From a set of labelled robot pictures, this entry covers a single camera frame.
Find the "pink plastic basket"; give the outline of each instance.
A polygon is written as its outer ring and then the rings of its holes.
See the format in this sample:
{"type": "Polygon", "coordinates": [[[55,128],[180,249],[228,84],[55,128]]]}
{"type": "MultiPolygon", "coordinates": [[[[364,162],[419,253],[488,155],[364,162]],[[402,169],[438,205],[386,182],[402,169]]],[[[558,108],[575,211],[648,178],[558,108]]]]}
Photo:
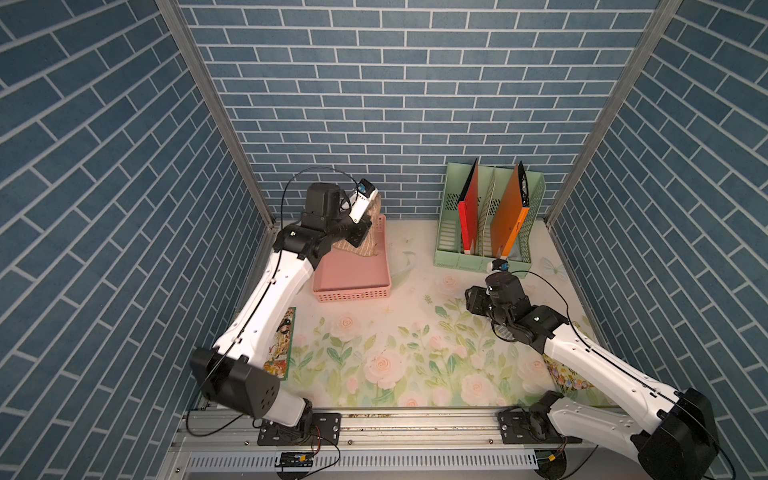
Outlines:
{"type": "Polygon", "coordinates": [[[373,257],[361,257],[336,248],[323,257],[315,270],[312,285],[312,292],[318,301],[389,296],[392,279],[386,257],[386,218],[383,215],[379,215],[379,222],[370,234],[376,236],[373,257]]]}

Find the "floral tablecloth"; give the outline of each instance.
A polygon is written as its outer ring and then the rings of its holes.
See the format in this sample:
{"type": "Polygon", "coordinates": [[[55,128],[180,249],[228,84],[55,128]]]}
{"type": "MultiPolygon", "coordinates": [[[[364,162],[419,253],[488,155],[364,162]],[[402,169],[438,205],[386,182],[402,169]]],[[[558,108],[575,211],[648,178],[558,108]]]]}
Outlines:
{"type": "MultiPolygon", "coordinates": [[[[319,407],[478,407],[530,405],[550,389],[593,406],[612,402],[572,370],[520,343],[498,340],[488,320],[465,309],[464,290],[486,274],[432,265],[437,222],[387,222],[390,297],[319,303],[312,280],[296,296],[290,368],[284,387],[319,407]]],[[[593,336],[542,222],[531,232],[532,271],[570,305],[593,336]]],[[[540,279],[522,280],[534,304],[564,312],[540,279]]]]}

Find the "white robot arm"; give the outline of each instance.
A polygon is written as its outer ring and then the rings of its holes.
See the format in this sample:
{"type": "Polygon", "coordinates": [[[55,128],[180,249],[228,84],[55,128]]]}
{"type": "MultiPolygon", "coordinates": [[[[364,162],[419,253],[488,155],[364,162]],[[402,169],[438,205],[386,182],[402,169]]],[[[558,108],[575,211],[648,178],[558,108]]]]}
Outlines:
{"type": "Polygon", "coordinates": [[[311,403],[282,390],[278,378],[263,371],[264,363],[290,302],[331,246],[346,240],[357,247],[366,238],[372,225],[366,211],[378,195],[365,179],[351,199],[334,184],[310,186],[301,224],[278,233],[240,314],[212,349],[195,349],[190,366],[204,395],[255,419],[309,427],[304,424],[311,418],[311,403]]]}
{"type": "MultiPolygon", "coordinates": [[[[351,200],[344,199],[336,185],[310,186],[301,224],[280,231],[242,312],[212,349],[198,348],[193,354],[193,374],[209,399],[308,434],[311,402],[282,390],[278,378],[262,368],[286,309],[322,256],[337,240],[346,239],[353,246],[364,240],[371,227],[365,212],[377,195],[366,180],[358,184],[351,200]]],[[[499,268],[505,263],[497,262],[499,268]]],[[[474,286],[465,292],[469,312],[487,316],[511,332],[515,341],[576,370],[627,413],[583,406],[548,392],[528,412],[499,413],[500,422],[525,415],[524,430],[535,433],[535,439],[586,439],[639,462],[654,480],[701,478],[718,453],[717,429],[706,397],[693,389],[678,392],[586,341],[560,313],[531,305],[512,273],[493,273],[485,282],[485,288],[474,286]]],[[[502,428],[505,443],[520,443],[509,438],[512,434],[502,428]]]]}
{"type": "Polygon", "coordinates": [[[506,271],[506,262],[496,260],[494,267],[502,271],[485,279],[486,288],[466,290],[467,310],[487,316],[515,341],[579,372],[627,413],[583,406],[559,392],[547,392],[528,412],[499,414],[506,425],[505,443],[519,443],[509,437],[526,432],[535,432],[534,440],[577,437],[632,458],[654,480],[700,480],[719,450],[709,400],[694,389],[678,392],[585,339],[560,313],[531,305],[519,278],[506,271]],[[521,431],[515,431],[513,420],[523,424],[521,431]]]}

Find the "cable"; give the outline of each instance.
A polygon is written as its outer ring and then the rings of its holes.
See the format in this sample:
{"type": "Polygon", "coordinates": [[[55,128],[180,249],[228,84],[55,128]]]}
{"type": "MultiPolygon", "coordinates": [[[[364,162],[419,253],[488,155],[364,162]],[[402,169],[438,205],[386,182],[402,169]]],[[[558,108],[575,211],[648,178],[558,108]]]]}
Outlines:
{"type": "Polygon", "coordinates": [[[565,435],[560,435],[563,438],[563,445],[560,445],[560,448],[558,449],[558,453],[555,456],[560,455],[562,452],[565,451],[565,446],[568,444],[568,437],[565,435]]]}
{"type": "Polygon", "coordinates": [[[323,440],[320,439],[320,427],[315,425],[315,428],[317,429],[317,452],[315,452],[315,455],[317,455],[318,453],[320,453],[320,447],[321,447],[321,444],[323,443],[323,440]]]}
{"type": "Polygon", "coordinates": [[[581,463],[578,465],[578,467],[576,467],[576,469],[575,469],[573,472],[569,473],[568,475],[565,475],[565,476],[562,476],[562,477],[560,477],[558,480],[565,480],[566,478],[570,478],[570,477],[571,477],[571,475],[573,475],[574,473],[578,472],[578,471],[579,471],[579,469],[580,469],[581,467],[583,467],[585,463],[587,463],[587,460],[589,460],[589,458],[590,458],[590,457],[591,457],[591,456],[592,456],[592,455],[593,455],[593,454],[594,454],[594,453],[595,453],[595,452],[598,450],[598,447],[600,447],[600,446],[599,446],[599,445],[596,445],[596,446],[594,447],[594,449],[592,449],[592,451],[591,451],[591,452],[589,452],[589,455],[587,455],[587,458],[585,458],[584,460],[582,460],[582,461],[581,461],[581,463]]]}
{"type": "Polygon", "coordinates": [[[578,330],[577,330],[577,329],[576,329],[576,327],[574,326],[574,323],[571,321],[571,315],[570,315],[570,314],[569,314],[569,312],[568,312],[568,302],[565,300],[565,297],[563,297],[563,296],[560,294],[560,292],[558,291],[558,289],[554,288],[554,285],[552,285],[551,283],[549,283],[549,281],[547,281],[547,279],[545,279],[543,276],[539,275],[538,273],[535,273],[535,272],[530,272],[530,271],[528,271],[528,270],[515,270],[514,272],[509,272],[509,273],[532,273],[533,275],[535,275],[535,276],[539,277],[540,279],[544,280],[544,282],[545,282],[547,285],[549,285],[549,286],[550,286],[550,288],[552,288],[552,289],[554,290],[554,292],[555,292],[555,293],[556,293],[556,294],[557,294],[557,295],[558,295],[558,296],[561,298],[561,300],[563,300],[563,303],[565,303],[565,317],[568,319],[568,324],[571,326],[571,329],[574,331],[574,334],[576,335],[576,337],[578,337],[578,339],[579,339],[579,340],[580,340],[580,341],[581,341],[581,342],[584,344],[584,346],[585,346],[585,347],[588,349],[588,352],[589,352],[589,353],[594,353],[595,355],[599,356],[600,358],[602,358],[602,359],[603,359],[603,360],[605,360],[606,362],[610,363],[610,364],[611,364],[613,367],[615,367],[616,369],[618,369],[620,372],[622,372],[622,373],[623,373],[623,374],[625,374],[626,376],[628,376],[628,377],[630,377],[631,379],[635,380],[636,382],[640,383],[640,384],[641,384],[643,387],[645,387],[645,388],[649,389],[651,392],[653,392],[653,395],[656,395],[656,396],[660,396],[662,399],[665,399],[665,400],[667,400],[667,401],[668,401],[669,403],[671,403],[673,406],[676,406],[677,408],[679,408],[679,409],[680,409],[682,412],[685,412],[685,413],[686,413],[686,414],[687,414],[687,415],[688,415],[688,416],[689,416],[689,417],[690,417],[690,418],[691,418],[691,419],[692,419],[694,422],[696,422],[696,423],[699,425],[699,427],[701,427],[701,429],[702,429],[702,430],[704,430],[704,433],[706,433],[706,434],[707,434],[707,435],[708,435],[708,436],[709,436],[709,437],[712,439],[712,443],[714,444],[715,450],[717,450],[717,454],[719,455],[719,454],[721,454],[721,453],[722,453],[722,454],[723,454],[723,457],[725,457],[725,459],[726,459],[726,462],[728,463],[728,465],[729,465],[729,467],[730,467],[730,470],[731,470],[731,476],[730,476],[730,480],[736,480],[736,469],[733,467],[733,463],[730,461],[730,458],[728,457],[728,454],[727,454],[727,453],[725,453],[725,451],[724,451],[724,450],[722,450],[722,448],[720,447],[720,443],[717,441],[717,439],[715,438],[715,436],[714,436],[714,435],[712,435],[712,434],[710,433],[710,431],[709,431],[709,430],[708,430],[708,429],[707,429],[707,428],[706,428],[704,425],[702,425],[702,423],[701,423],[701,422],[699,422],[699,421],[698,421],[698,419],[697,419],[696,417],[694,417],[693,415],[691,415],[691,414],[690,414],[690,413],[689,413],[689,412],[688,412],[688,411],[687,411],[685,408],[683,408],[683,406],[682,406],[682,405],[680,405],[680,403],[679,403],[679,402],[676,402],[676,401],[674,401],[674,400],[670,399],[668,396],[664,395],[664,394],[663,394],[663,393],[661,393],[661,392],[657,392],[657,391],[656,391],[656,389],[655,389],[654,387],[652,387],[652,386],[648,385],[648,384],[647,384],[646,382],[644,382],[643,380],[641,380],[641,379],[637,378],[636,376],[632,375],[632,374],[631,374],[631,373],[629,373],[627,370],[625,370],[625,369],[621,368],[619,365],[616,365],[616,363],[615,363],[615,362],[611,361],[611,359],[607,358],[607,357],[606,357],[605,355],[603,355],[602,353],[600,353],[600,352],[596,351],[596,350],[595,350],[595,349],[594,349],[594,348],[593,348],[593,347],[592,347],[592,346],[591,346],[589,343],[586,343],[586,342],[584,341],[584,338],[582,338],[582,337],[581,337],[581,334],[578,332],[578,330]]]}
{"type": "MultiPolygon", "coordinates": [[[[305,172],[308,172],[310,170],[318,170],[318,169],[320,169],[320,170],[332,170],[332,171],[335,171],[335,172],[338,172],[338,173],[340,173],[342,175],[347,176],[350,180],[352,180],[355,183],[355,192],[357,192],[357,189],[358,189],[360,183],[357,180],[355,180],[355,178],[352,175],[350,175],[350,174],[348,174],[348,173],[346,173],[344,171],[341,171],[338,168],[326,167],[325,165],[317,165],[315,167],[305,168],[304,170],[301,170],[300,172],[298,172],[295,175],[293,175],[290,178],[290,180],[288,180],[288,183],[286,183],[286,186],[283,188],[283,196],[280,198],[280,229],[281,230],[283,229],[283,205],[286,202],[286,192],[288,191],[288,186],[293,181],[293,179],[298,177],[299,175],[301,175],[301,174],[303,174],[305,172]]],[[[351,203],[349,203],[349,209],[350,210],[352,209],[352,204],[351,203]]],[[[272,273],[273,280],[274,280],[275,276],[277,275],[277,271],[280,268],[280,261],[282,259],[283,259],[283,249],[280,249],[280,252],[277,254],[277,264],[275,264],[275,271],[272,273]]]]}
{"type": "Polygon", "coordinates": [[[234,347],[234,346],[235,346],[235,342],[233,341],[232,344],[230,345],[230,348],[228,348],[227,351],[224,352],[224,354],[221,356],[219,361],[216,362],[216,365],[214,365],[214,367],[210,370],[210,372],[208,372],[208,375],[206,375],[205,379],[202,382],[200,382],[200,386],[197,387],[197,391],[192,396],[192,400],[190,401],[190,406],[187,408],[187,417],[184,420],[184,426],[187,427],[187,431],[193,437],[208,437],[208,436],[213,435],[214,433],[221,432],[226,427],[232,425],[233,423],[235,423],[235,421],[239,420],[240,417],[245,415],[243,413],[239,414],[237,417],[235,417],[234,419],[230,420],[227,424],[225,424],[224,426],[221,426],[218,429],[213,430],[212,432],[208,432],[208,433],[195,433],[195,432],[192,431],[192,429],[190,429],[190,414],[192,413],[192,406],[194,405],[194,400],[197,398],[198,395],[200,395],[203,392],[203,386],[205,385],[205,382],[207,382],[208,379],[210,379],[210,377],[214,374],[214,372],[216,372],[216,369],[219,368],[219,365],[221,365],[221,363],[227,357],[227,354],[232,350],[232,347],[234,347]]]}
{"type": "MultiPolygon", "coordinates": [[[[299,175],[301,175],[301,174],[303,174],[303,173],[305,173],[305,172],[307,172],[307,171],[310,171],[310,170],[317,170],[317,169],[332,170],[332,171],[335,171],[335,172],[338,172],[338,173],[340,173],[340,174],[343,174],[343,175],[347,176],[347,177],[348,177],[350,180],[352,180],[352,182],[354,182],[354,184],[355,184],[355,192],[357,192],[357,188],[358,188],[358,186],[359,186],[359,182],[358,182],[357,180],[355,180],[355,178],[354,178],[352,175],[349,175],[349,174],[348,174],[348,173],[346,173],[346,172],[343,172],[343,171],[341,171],[341,170],[338,170],[338,169],[336,169],[336,168],[333,168],[333,167],[326,167],[326,166],[324,166],[324,165],[322,165],[322,166],[321,166],[321,165],[318,165],[318,166],[315,166],[315,167],[308,167],[308,168],[305,168],[305,169],[301,170],[300,172],[298,172],[298,173],[294,174],[294,175],[293,175],[293,176],[290,178],[290,180],[288,180],[288,182],[286,183],[286,186],[283,188],[283,196],[282,196],[282,198],[280,199],[280,229],[281,229],[281,230],[283,229],[283,205],[285,204],[285,199],[286,199],[286,192],[288,191],[288,186],[289,186],[289,185],[290,185],[290,183],[293,181],[293,179],[294,179],[294,178],[296,178],[296,177],[298,177],[299,175]]],[[[352,208],[352,202],[351,202],[351,200],[349,199],[349,195],[347,195],[347,193],[346,193],[346,191],[345,191],[344,189],[342,189],[342,192],[344,193],[344,197],[346,198],[346,201],[347,201],[347,203],[348,203],[348,205],[349,205],[349,208],[351,209],[351,208],[352,208]]],[[[280,260],[281,260],[282,258],[283,258],[283,251],[282,251],[282,250],[280,250],[280,254],[279,254],[279,255],[278,255],[278,257],[277,257],[277,264],[275,265],[275,271],[272,273],[272,278],[273,278],[273,279],[274,279],[274,278],[275,278],[275,276],[277,275],[277,271],[278,271],[278,269],[279,269],[279,267],[280,267],[280,260]]],[[[237,335],[237,337],[239,337],[240,335],[242,335],[242,334],[243,334],[243,332],[245,331],[246,327],[248,326],[248,323],[250,322],[251,318],[253,318],[253,315],[254,315],[254,314],[256,313],[256,311],[259,309],[259,305],[261,304],[261,300],[263,300],[263,298],[264,298],[264,297],[265,297],[265,295],[266,295],[266,292],[267,292],[267,291],[270,289],[270,285],[271,285],[271,283],[268,283],[268,284],[267,284],[267,286],[266,286],[266,289],[264,290],[264,294],[261,296],[261,299],[259,299],[259,303],[256,305],[256,308],[255,308],[255,309],[253,309],[253,313],[252,313],[252,314],[251,314],[251,316],[248,318],[248,320],[246,320],[246,321],[243,323],[243,327],[240,329],[240,333],[237,335]]],[[[225,425],[222,425],[220,428],[218,428],[218,429],[216,429],[216,430],[213,430],[212,432],[208,432],[208,433],[202,433],[202,434],[201,434],[201,433],[195,433],[195,432],[192,432],[192,430],[190,429],[190,414],[191,414],[191,412],[192,412],[192,407],[193,407],[193,405],[194,405],[194,400],[197,398],[197,396],[198,396],[198,395],[200,395],[200,394],[203,392],[203,386],[205,385],[205,382],[207,382],[207,381],[210,379],[210,377],[211,377],[211,376],[212,376],[212,375],[213,375],[213,374],[216,372],[216,370],[219,368],[219,365],[221,365],[221,363],[222,363],[222,362],[224,361],[224,359],[227,357],[227,354],[228,354],[228,353],[229,353],[229,352],[232,350],[232,348],[235,346],[235,342],[236,342],[235,340],[233,340],[233,341],[232,341],[232,344],[229,346],[229,348],[227,348],[227,351],[226,351],[226,352],[224,352],[224,354],[223,354],[223,355],[221,356],[221,358],[220,358],[220,359],[219,359],[219,360],[216,362],[216,364],[214,365],[214,367],[213,367],[212,369],[210,369],[210,371],[208,372],[208,375],[206,375],[205,379],[204,379],[204,380],[203,380],[203,381],[200,383],[200,386],[197,388],[197,391],[195,392],[194,396],[192,397],[192,400],[190,401],[190,405],[189,405],[189,407],[187,408],[187,417],[186,417],[186,419],[184,420],[184,426],[187,428],[187,431],[189,432],[189,434],[190,434],[190,435],[192,435],[193,437],[208,437],[208,436],[210,436],[210,435],[213,435],[214,433],[218,433],[218,432],[221,432],[221,431],[222,431],[222,430],[224,430],[226,427],[228,427],[228,426],[232,425],[233,423],[235,423],[235,421],[239,420],[240,418],[242,418],[242,417],[245,415],[244,413],[241,413],[241,414],[239,414],[237,417],[235,417],[234,419],[230,420],[230,421],[229,421],[228,423],[226,423],[225,425]]],[[[252,424],[253,424],[254,428],[255,428],[255,423],[256,423],[256,419],[254,419],[254,420],[253,420],[253,422],[252,422],[252,424]]]]}
{"type": "Polygon", "coordinates": [[[533,438],[533,439],[534,439],[536,442],[538,442],[538,443],[545,443],[545,442],[546,442],[546,440],[547,440],[546,438],[540,439],[540,438],[539,438],[539,437],[538,437],[538,436],[537,436],[535,433],[533,433],[533,431],[531,430],[531,415],[530,415],[530,413],[529,413],[529,412],[526,412],[526,411],[525,411],[525,408],[524,408],[523,406],[521,406],[521,405],[513,405],[513,406],[509,407],[509,410],[518,410],[518,409],[519,409],[521,412],[523,412],[523,414],[525,415],[525,422],[528,424],[528,427],[525,427],[525,426],[523,426],[523,427],[522,427],[522,429],[523,429],[523,430],[525,430],[526,432],[530,433],[530,434],[531,434],[531,437],[532,437],[532,438],[533,438]]]}
{"type": "Polygon", "coordinates": [[[322,471],[323,471],[323,470],[325,470],[326,468],[331,468],[331,467],[333,467],[335,464],[339,463],[339,461],[341,461],[341,450],[339,450],[339,446],[338,446],[337,444],[335,444],[335,443],[331,442],[330,440],[328,440],[327,438],[325,438],[325,437],[323,437],[323,436],[321,436],[321,435],[316,435],[316,434],[314,434],[314,433],[310,433],[310,435],[314,435],[314,436],[316,436],[316,437],[318,438],[318,443],[319,443],[319,442],[321,442],[322,440],[325,440],[325,441],[326,441],[326,442],[328,442],[329,444],[333,445],[333,448],[335,448],[335,449],[336,449],[336,451],[339,453],[339,456],[338,456],[338,457],[336,457],[336,460],[335,460],[335,462],[334,462],[334,463],[332,463],[332,464],[330,464],[330,465],[326,465],[326,466],[324,466],[324,467],[322,467],[322,468],[318,468],[318,469],[317,469],[317,470],[315,470],[314,472],[310,472],[310,473],[306,474],[306,475],[305,475],[303,478],[306,478],[306,477],[308,477],[308,476],[310,476],[310,475],[314,475],[314,474],[316,474],[317,472],[322,472],[322,471]]]}

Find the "rose print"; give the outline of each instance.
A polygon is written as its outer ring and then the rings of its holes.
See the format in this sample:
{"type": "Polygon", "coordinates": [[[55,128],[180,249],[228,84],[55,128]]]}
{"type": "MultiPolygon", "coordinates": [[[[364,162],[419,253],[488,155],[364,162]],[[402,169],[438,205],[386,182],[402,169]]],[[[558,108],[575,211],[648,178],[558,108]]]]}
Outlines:
{"type": "Polygon", "coordinates": [[[451,393],[441,386],[432,390],[432,403],[438,407],[447,407],[451,403],[451,393]]]}
{"type": "Polygon", "coordinates": [[[293,346],[295,347],[302,348],[309,344],[310,343],[307,341],[306,336],[301,333],[293,338],[293,346]]]}
{"type": "Polygon", "coordinates": [[[481,357],[479,353],[476,353],[469,356],[469,362],[472,364],[473,368],[482,370],[482,367],[485,364],[485,358],[481,357]]]}
{"type": "Polygon", "coordinates": [[[359,382],[357,381],[356,377],[349,377],[349,379],[346,381],[346,391],[355,394],[357,392],[357,388],[360,386],[359,382]]]}
{"type": "Polygon", "coordinates": [[[518,375],[523,381],[523,389],[534,395],[552,390],[554,387],[547,363],[531,348],[518,347],[518,375]]]}
{"type": "Polygon", "coordinates": [[[330,333],[342,342],[349,342],[360,332],[360,321],[351,313],[344,313],[330,322],[330,333]]]}
{"type": "Polygon", "coordinates": [[[429,346],[432,347],[433,350],[442,350],[448,346],[448,343],[440,335],[433,335],[432,338],[429,339],[429,346]]]}
{"type": "Polygon", "coordinates": [[[490,406],[498,395],[483,375],[467,375],[462,379],[462,400],[471,406],[490,406]]]}
{"type": "Polygon", "coordinates": [[[458,281],[458,277],[447,273],[437,280],[437,290],[445,296],[455,297],[461,296],[462,286],[458,281]]]}
{"type": "Polygon", "coordinates": [[[467,358],[467,355],[469,354],[469,352],[467,352],[467,347],[463,345],[457,345],[456,348],[453,349],[453,353],[463,359],[467,358]]]}
{"type": "Polygon", "coordinates": [[[418,392],[405,392],[397,399],[399,407],[423,407],[427,406],[427,399],[418,392]]]}
{"type": "Polygon", "coordinates": [[[369,382],[387,390],[394,388],[406,373],[406,365],[399,354],[385,350],[368,358],[365,373],[369,382]]]}
{"type": "Polygon", "coordinates": [[[305,392],[299,392],[297,393],[298,396],[308,399],[312,402],[313,407],[330,407],[333,406],[333,401],[331,401],[330,395],[328,395],[328,392],[325,390],[315,387],[314,389],[310,391],[305,392]]]}

